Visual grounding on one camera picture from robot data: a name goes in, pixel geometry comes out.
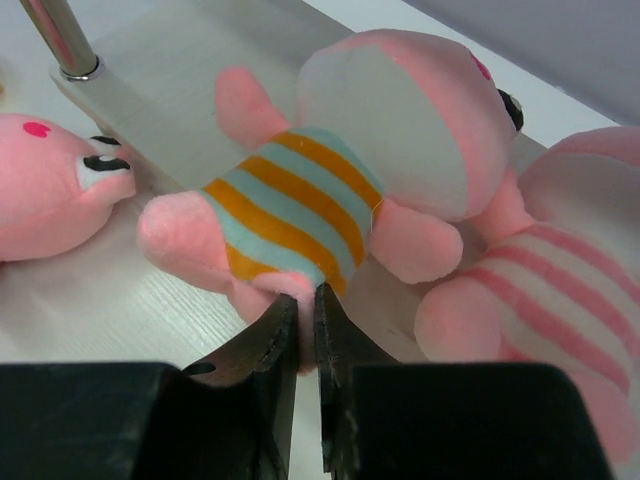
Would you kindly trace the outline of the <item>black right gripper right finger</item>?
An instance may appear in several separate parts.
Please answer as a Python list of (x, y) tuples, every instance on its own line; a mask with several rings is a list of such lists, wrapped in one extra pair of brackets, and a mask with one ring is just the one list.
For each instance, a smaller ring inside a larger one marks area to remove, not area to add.
[(315, 294), (324, 469), (334, 479), (609, 479), (576, 384), (531, 362), (403, 364)]

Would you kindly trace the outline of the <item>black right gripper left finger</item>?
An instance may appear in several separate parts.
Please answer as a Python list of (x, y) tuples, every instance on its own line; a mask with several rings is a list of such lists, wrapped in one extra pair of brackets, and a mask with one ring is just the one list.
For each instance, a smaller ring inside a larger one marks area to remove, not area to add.
[(5, 479), (284, 479), (297, 304), (279, 297), (186, 368), (158, 362), (5, 364)]

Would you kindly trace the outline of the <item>pink toy orange striped shirt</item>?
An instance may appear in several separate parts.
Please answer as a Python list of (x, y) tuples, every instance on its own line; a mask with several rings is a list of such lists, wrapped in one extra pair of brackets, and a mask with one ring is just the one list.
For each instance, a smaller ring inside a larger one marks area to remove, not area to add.
[(214, 103), (246, 159), (151, 200), (137, 243), (248, 322), (294, 298), (301, 371), (316, 363), (321, 285), (343, 294), (368, 256), (404, 283), (437, 280), (461, 262), (458, 222), (490, 242), (532, 223), (509, 165), (522, 108), (461, 43), (378, 29), (318, 50), (298, 73), (294, 121), (244, 67), (219, 73)]

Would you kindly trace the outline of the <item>pink toy red polka-dot shirt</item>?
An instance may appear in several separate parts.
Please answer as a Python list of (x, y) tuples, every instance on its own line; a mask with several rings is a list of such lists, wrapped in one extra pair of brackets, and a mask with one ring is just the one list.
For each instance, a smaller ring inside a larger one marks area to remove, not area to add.
[(1, 116), (1, 260), (65, 253), (89, 240), (136, 193), (112, 137), (84, 139), (46, 119)]

